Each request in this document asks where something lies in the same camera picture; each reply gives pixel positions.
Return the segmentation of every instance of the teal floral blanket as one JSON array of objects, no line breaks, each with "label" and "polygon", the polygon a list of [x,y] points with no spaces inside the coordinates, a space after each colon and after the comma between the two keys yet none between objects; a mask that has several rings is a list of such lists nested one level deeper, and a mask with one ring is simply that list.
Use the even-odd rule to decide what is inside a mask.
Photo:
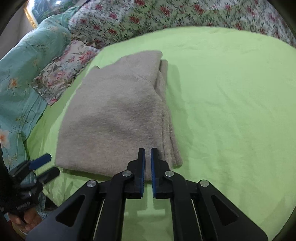
[{"label": "teal floral blanket", "polygon": [[[0,60],[0,142],[8,170],[27,160],[23,142],[47,106],[32,82],[70,43],[67,24],[77,9],[45,19]],[[24,181],[34,178],[32,173]]]}]

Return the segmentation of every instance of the black clamp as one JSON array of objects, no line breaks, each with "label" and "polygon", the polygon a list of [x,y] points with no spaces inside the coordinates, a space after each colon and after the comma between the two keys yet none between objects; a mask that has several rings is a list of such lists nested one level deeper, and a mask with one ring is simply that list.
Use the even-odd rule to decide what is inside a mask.
[{"label": "black clamp", "polygon": [[35,182],[21,184],[30,172],[49,162],[51,155],[45,154],[36,160],[27,160],[8,172],[2,154],[0,148],[0,211],[3,214],[17,215],[25,223],[24,212],[38,205],[38,197],[43,190],[43,185],[57,177],[59,169],[53,167],[39,175]]},{"label": "black clamp", "polygon": [[185,180],[151,150],[153,196],[170,199],[174,241],[268,241],[266,234],[209,181]]},{"label": "black clamp", "polygon": [[126,199],[144,192],[145,150],[106,182],[90,180],[29,232],[27,241],[121,240]]}]

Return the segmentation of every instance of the floral comforter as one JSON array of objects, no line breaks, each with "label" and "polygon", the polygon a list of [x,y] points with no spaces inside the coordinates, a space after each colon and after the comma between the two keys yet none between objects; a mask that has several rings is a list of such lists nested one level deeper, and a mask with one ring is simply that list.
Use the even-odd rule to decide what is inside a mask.
[{"label": "floral comforter", "polygon": [[90,0],[71,18],[68,28],[102,48],[163,28],[219,26],[281,39],[296,39],[267,0]]}]

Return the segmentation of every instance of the gray fleece blanket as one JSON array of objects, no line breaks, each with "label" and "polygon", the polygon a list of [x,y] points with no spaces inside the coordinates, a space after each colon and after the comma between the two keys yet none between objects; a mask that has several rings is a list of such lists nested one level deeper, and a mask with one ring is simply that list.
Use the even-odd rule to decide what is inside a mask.
[{"label": "gray fleece blanket", "polygon": [[169,166],[182,164],[165,102],[167,66],[160,51],[125,56],[82,81],[64,116],[56,152],[59,167],[113,176],[157,147]]}]

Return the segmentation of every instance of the floral pillow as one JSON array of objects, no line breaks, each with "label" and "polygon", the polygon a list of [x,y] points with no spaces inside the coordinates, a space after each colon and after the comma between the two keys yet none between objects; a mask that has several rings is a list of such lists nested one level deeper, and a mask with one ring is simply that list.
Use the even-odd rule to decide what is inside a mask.
[{"label": "floral pillow", "polygon": [[73,40],[63,52],[63,55],[54,58],[34,79],[32,87],[53,105],[59,100],[63,92],[71,86],[75,77],[84,69],[99,50]]}]

